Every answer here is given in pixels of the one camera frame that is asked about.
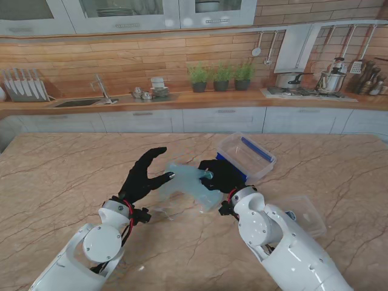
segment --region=stainless steel pot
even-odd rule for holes
[[[337,74],[333,74],[322,72],[315,90],[324,93],[337,93],[341,90],[345,77],[345,73],[338,72]]]
[[[288,89],[299,88],[303,75],[312,75],[312,73],[280,73],[276,77],[276,86]]]

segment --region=finger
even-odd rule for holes
[[[214,190],[213,181],[207,178],[201,178],[201,183],[203,186],[205,186],[208,190]]]
[[[137,170],[147,170],[147,168],[152,163],[153,159],[155,159],[157,156],[161,155],[162,153],[165,153],[166,151],[167,151],[167,147],[157,147],[157,148],[148,150],[135,163],[134,168],[136,168]]]
[[[162,186],[164,183],[167,183],[170,181],[172,178],[174,178],[174,173],[173,172],[167,172],[161,176],[157,176],[155,178],[149,179],[149,186],[151,190],[155,190]]]
[[[212,166],[212,164],[214,164],[215,161],[216,159],[208,159],[208,160],[201,161],[198,168],[200,170],[207,170],[209,169],[209,167]]]

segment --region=white kitchen cabinet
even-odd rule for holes
[[[265,107],[184,109],[184,132],[262,132]]]
[[[180,28],[178,0],[63,0],[63,3],[77,33]]]
[[[11,143],[11,141],[27,129],[17,116],[8,116],[0,120],[0,152]]]
[[[75,31],[61,0],[0,1],[0,35],[72,33]]]
[[[28,132],[106,132],[98,113],[23,115]]]
[[[181,28],[252,25],[257,0],[179,0]]]
[[[388,142],[388,112],[354,110],[346,122],[343,134],[373,134]]]
[[[183,132],[182,110],[100,113],[107,132]]]
[[[263,133],[340,134],[352,109],[268,107]]]
[[[13,138],[16,136],[15,132],[11,128],[10,124],[5,120],[0,121],[0,152],[3,152],[5,148],[10,144]]]
[[[275,73],[304,72],[321,24],[297,24],[287,27]]]

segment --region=red wire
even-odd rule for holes
[[[234,189],[233,189],[232,191],[230,191],[230,193],[228,194],[228,202],[229,202],[229,203],[230,203],[230,200],[231,200],[233,194],[234,194],[236,191],[237,191],[237,189],[234,188]]]
[[[132,215],[132,214],[133,214],[133,210],[132,210],[131,204],[129,204],[126,200],[123,200],[123,201],[124,201],[125,204],[128,206],[128,208],[129,208],[129,213]],[[131,217],[130,222],[129,222],[129,233],[131,233],[132,227],[133,227],[133,217]]]

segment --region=glass cabinet door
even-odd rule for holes
[[[178,0],[63,0],[77,33],[180,28]]]
[[[0,35],[75,33],[61,0],[0,0]]]
[[[257,0],[179,0],[181,27],[252,25]]]

